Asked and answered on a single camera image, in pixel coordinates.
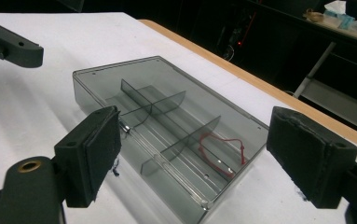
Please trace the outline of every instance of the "white tabletop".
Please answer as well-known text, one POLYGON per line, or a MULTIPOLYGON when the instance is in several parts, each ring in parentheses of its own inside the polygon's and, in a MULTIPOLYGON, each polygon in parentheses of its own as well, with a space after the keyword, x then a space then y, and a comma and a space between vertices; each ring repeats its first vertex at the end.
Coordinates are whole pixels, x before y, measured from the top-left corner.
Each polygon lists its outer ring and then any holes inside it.
MULTIPOLYGON (((286 106, 123 13, 0 14, 0 25, 45 49, 35 69, 0 60, 0 188, 12 164, 52 158, 54 145, 86 117, 75 101, 75 70, 159 55, 267 125, 272 107, 286 106)), ((68 223, 179 223, 124 159, 119 169, 89 208, 65 208, 68 223)), ((304 202, 263 149, 204 222, 345 223, 347 204, 319 210, 304 202)))

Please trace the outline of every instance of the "table surface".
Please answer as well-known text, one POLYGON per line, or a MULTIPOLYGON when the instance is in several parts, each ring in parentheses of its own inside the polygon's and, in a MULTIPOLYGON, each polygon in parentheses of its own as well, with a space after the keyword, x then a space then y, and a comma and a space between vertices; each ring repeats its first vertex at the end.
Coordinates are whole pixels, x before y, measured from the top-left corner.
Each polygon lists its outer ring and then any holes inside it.
MULTIPOLYGON (((53 147, 86 115, 76 104, 75 70, 159 55, 269 125, 274 105, 318 120, 357 145, 357 132, 273 88, 205 49, 124 13, 0 14, 0 25, 39 43, 43 66, 0 60, 0 188, 6 170, 53 147)), ((120 177, 107 175, 95 203, 65 208, 68 223, 180 223, 121 159, 120 177)), ((204 223, 344 223, 347 202, 319 210, 265 149, 224 193, 204 223)))

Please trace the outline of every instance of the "red wire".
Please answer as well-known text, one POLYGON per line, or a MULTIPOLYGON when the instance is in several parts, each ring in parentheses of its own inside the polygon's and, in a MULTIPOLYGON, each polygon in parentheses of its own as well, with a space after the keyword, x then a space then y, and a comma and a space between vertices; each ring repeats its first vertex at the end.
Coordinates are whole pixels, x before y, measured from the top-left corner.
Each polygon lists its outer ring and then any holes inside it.
POLYGON ((220 138, 212 133, 204 133, 200 136, 200 140, 199 140, 199 151, 202 155, 202 157, 214 168, 216 169, 217 171, 223 173, 224 175, 227 175, 228 177, 233 177, 233 173, 228 173, 224 170, 222 170, 221 168, 219 168, 217 165, 215 165, 212 161, 210 161, 207 157, 207 155, 204 153, 204 148, 203 148, 203 145, 202 145, 202 140, 208 136, 211 136, 215 139, 218 139, 220 141, 223 141, 223 142, 230 142, 230 141, 238 141, 240 142, 240 150, 241 150, 241 164, 244 164, 245 163, 245 157, 244 157, 244 144, 242 143, 242 141, 240 139, 237 139, 237 138, 230 138, 230 139, 224 139, 224 138, 220 138))

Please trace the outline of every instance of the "transparent acrylic box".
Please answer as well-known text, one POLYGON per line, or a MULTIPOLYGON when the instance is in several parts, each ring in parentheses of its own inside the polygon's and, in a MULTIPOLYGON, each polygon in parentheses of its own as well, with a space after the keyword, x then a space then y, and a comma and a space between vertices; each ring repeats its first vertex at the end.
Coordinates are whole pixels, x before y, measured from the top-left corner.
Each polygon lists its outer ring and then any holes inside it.
POLYGON ((85 113, 117 106, 122 156, 184 223, 201 222, 267 140, 265 124, 158 56, 73 79, 85 113))

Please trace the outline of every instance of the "white table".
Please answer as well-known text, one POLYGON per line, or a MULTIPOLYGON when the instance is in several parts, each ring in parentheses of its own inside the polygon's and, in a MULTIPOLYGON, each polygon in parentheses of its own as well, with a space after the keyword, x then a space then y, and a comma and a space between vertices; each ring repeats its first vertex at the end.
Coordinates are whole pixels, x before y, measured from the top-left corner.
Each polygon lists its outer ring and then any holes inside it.
MULTIPOLYGON (((160 55, 269 124, 280 100, 123 13, 0 14, 0 25, 40 44, 43 66, 0 60, 0 188, 6 170, 53 147, 86 116, 76 104, 75 70, 160 55)), ((179 223, 122 159, 87 209, 65 208, 68 223, 179 223)), ((344 223, 347 202, 318 210, 263 149, 205 223, 344 223)))

